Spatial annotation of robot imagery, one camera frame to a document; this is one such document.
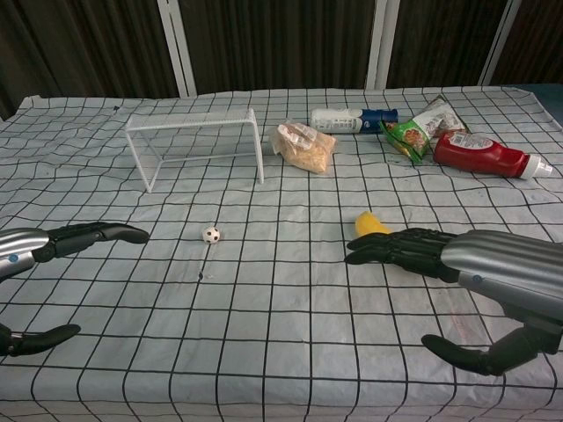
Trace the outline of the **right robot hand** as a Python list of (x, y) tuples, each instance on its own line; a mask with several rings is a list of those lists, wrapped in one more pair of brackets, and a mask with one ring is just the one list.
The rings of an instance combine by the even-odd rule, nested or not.
[(411, 228), (371, 233), (347, 245), (349, 265), (392, 264), (422, 276), (457, 283), (501, 305), (521, 323), (485, 351), (427, 334), (422, 344), (453, 367), (499, 376), (555, 354), (562, 340), (562, 246), (528, 236), (473, 229), (462, 234)]

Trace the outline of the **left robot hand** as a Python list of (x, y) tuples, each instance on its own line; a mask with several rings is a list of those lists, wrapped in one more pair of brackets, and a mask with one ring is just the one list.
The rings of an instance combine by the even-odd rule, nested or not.
[[(73, 224), (58, 229), (16, 228), (1, 232), (1, 280), (23, 273), (39, 263), (83, 251), (97, 242), (145, 244), (143, 229), (113, 222)], [(39, 334), (16, 333), (1, 326), (1, 355), (18, 357), (52, 349), (76, 336), (77, 324), (65, 324)]]

